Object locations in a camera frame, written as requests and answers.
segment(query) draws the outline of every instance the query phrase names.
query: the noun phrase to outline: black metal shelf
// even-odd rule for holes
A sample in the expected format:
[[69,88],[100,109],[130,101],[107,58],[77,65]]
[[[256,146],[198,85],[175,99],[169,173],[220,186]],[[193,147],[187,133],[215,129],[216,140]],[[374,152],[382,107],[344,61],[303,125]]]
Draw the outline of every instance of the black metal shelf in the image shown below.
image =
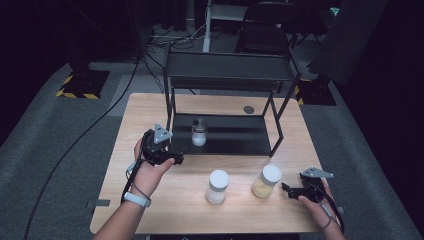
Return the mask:
[[[185,154],[269,155],[272,157],[283,140],[280,117],[301,76],[291,54],[269,56],[172,52],[168,43],[162,70],[168,130],[171,130],[170,123],[173,122],[172,150],[182,151]],[[277,110],[273,95],[284,81],[291,82],[291,85],[285,100]],[[260,91],[270,94],[262,115],[186,114],[177,112],[175,89]],[[269,107],[274,115],[279,135],[272,148],[264,119]],[[196,117],[204,118],[209,124],[207,141],[202,147],[194,146],[191,142],[191,127]]]

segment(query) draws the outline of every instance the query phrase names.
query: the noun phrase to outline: plastic jar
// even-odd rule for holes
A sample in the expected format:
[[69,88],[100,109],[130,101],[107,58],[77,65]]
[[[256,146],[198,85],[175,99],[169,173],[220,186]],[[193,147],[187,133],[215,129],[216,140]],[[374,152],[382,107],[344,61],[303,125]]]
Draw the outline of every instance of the plastic jar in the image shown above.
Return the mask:
[[262,169],[261,175],[253,182],[252,191],[258,198],[268,198],[280,179],[281,170],[274,164],[268,164]]
[[220,204],[225,200],[226,189],[230,176],[224,170],[215,170],[209,176],[209,187],[206,190],[206,199],[211,204]]
[[203,146],[206,143],[208,124],[203,118],[197,118],[193,122],[191,142],[195,146]]

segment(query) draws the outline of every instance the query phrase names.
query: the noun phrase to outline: white lid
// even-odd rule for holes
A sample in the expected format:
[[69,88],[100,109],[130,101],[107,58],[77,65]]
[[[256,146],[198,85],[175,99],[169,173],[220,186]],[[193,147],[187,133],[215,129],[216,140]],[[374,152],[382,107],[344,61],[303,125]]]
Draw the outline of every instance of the white lid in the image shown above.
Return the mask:
[[224,170],[215,170],[209,177],[209,186],[217,192],[224,191],[229,182],[230,176]]
[[281,179],[281,170],[274,164],[268,164],[262,169],[262,180],[267,185],[273,185],[280,181]]

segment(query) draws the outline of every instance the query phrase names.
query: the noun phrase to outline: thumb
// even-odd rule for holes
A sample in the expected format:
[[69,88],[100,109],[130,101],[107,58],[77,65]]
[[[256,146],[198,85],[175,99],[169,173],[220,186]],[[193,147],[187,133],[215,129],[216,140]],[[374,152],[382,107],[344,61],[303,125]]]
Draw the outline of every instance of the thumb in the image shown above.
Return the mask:
[[172,167],[172,165],[174,165],[174,163],[175,163],[175,159],[170,158],[166,160],[165,162],[163,162],[160,166],[158,166],[157,169],[158,171],[160,171],[161,174],[164,174],[166,171],[168,171],[168,169]]

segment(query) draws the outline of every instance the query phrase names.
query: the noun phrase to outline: forearm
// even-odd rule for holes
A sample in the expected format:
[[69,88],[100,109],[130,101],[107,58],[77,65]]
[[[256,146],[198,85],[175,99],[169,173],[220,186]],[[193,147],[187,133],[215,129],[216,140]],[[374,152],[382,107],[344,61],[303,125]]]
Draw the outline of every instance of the forearm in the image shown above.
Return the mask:
[[119,206],[94,239],[131,239],[144,213],[144,207],[130,201]]

